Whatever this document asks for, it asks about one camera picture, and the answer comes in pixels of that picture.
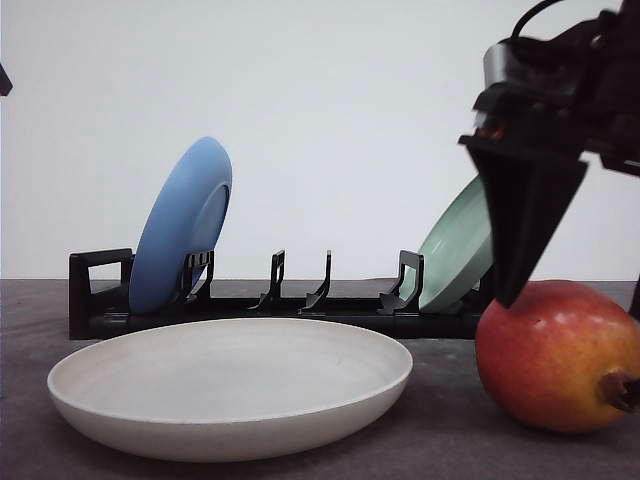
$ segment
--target light green plate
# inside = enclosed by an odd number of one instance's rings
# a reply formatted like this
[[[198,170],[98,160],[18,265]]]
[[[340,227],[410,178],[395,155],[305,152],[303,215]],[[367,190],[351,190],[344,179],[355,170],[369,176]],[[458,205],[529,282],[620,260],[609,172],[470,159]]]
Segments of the light green plate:
[[[491,222],[480,177],[474,178],[440,217],[420,247],[424,255],[423,313],[450,313],[460,299],[489,270]],[[415,285],[415,270],[408,268],[400,287],[406,299]]]

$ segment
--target black object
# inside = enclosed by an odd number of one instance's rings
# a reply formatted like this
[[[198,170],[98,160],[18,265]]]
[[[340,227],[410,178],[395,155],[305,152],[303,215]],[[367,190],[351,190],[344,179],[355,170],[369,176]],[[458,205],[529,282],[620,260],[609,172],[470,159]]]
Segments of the black object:
[[[327,252],[325,279],[315,293],[305,298],[282,296],[285,252],[271,258],[269,291],[260,298],[216,297],[213,290],[214,252],[187,255],[180,279],[180,298],[148,315],[129,311],[129,275],[134,255],[131,249],[74,253],[69,257],[69,337],[72,340],[109,338],[164,325],[241,317],[289,317],[320,319],[375,330],[396,338],[473,338],[477,322],[493,299],[491,270],[480,281],[479,290],[471,290],[462,300],[457,314],[421,314],[418,299],[422,292],[424,258],[402,251],[399,274],[388,293],[377,297],[341,298],[328,295],[331,284],[331,252]],[[118,286],[92,292],[89,268],[121,263]],[[191,288],[193,272],[207,268],[202,285]],[[399,288],[407,267],[416,271],[416,285],[407,299],[399,297]]]
[[[496,298],[517,298],[586,172],[579,157],[640,176],[640,0],[549,41],[520,36],[545,0],[484,58],[478,128],[462,136],[485,186]]]
[[[636,289],[633,292],[633,299],[631,300],[631,307],[629,307],[629,313],[640,321],[640,278],[636,283]]]
[[[305,306],[300,309],[302,312],[312,312],[318,308],[322,301],[329,295],[329,288],[331,287],[331,250],[327,250],[327,263],[325,267],[324,281],[313,293],[307,293],[307,301]]]
[[[4,68],[0,63],[0,96],[6,97],[9,95],[12,88],[13,84],[11,83],[11,80],[9,80],[7,72],[4,71]]]
[[[264,311],[276,306],[282,296],[282,280],[284,280],[284,250],[274,253],[271,257],[271,280],[269,291],[260,295],[257,305],[249,307],[250,310]]]
[[[400,297],[400,287],[404,283],[406,267],[411,267],[416,271],[416,281],[413,291],[406,300]],[[378,313],[392,315],[395,312],[416,312],[419,308],[420,294],[424,283],[424,256],[417,253],[402,250],[400,252],[400,268],[398,279],[388,293],[380,294],[382,308]]]

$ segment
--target gray table surface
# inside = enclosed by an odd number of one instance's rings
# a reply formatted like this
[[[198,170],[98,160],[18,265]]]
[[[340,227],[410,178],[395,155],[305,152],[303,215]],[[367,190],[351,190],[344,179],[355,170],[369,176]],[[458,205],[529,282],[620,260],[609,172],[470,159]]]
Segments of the gray table surface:
[[[343,295],[366,295],[389,282],[343,282],[334,288]],[[316,283],[289,282],[284,294],[311,290]],[[3,480],[640,478],[638,416],[581,436],[523,427],[484,393],[468,340],[403,340],[415,363],[404,394],[381,419],[325,447],[234,464],[182,464],[121,453],[77,433],[48,398],[51,367],[91,343],[67,339],[67,282],[5,280],[0,286]],[[597,286],[628,306],[633,283]],[[253,295],[263,287],[256,281],[215,285],[222,294]]]

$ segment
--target blue plate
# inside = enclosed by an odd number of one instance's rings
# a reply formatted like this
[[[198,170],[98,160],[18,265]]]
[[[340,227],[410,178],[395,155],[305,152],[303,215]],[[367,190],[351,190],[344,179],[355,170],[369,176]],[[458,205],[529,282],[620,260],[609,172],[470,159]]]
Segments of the blue plate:
[[[180,293],[189,253],[213,250],[231,195],[231,162],[213,138],[193,144],[165,182],[142,232],[129,286],[132,313],[149,313]],[[194,272],[192,285],[202,270]]]

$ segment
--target white wall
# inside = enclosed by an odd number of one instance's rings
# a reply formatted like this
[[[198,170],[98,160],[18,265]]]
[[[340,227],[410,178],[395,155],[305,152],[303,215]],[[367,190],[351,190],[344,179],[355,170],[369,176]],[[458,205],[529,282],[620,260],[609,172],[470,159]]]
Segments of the white wall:
[[[174,163],[212,135],[234,166],[219,276],[265,277],[279,248],[288,277],[320,277],[326,248],[337,277],[394,275],[474,176],[456,140],[482,56],[532,4],[4,0],[2,274],[135,248]],[[527,31],[618,5],[564,2]],[[637,179],[593,162],[536,276],[635,279],[639,203]]]

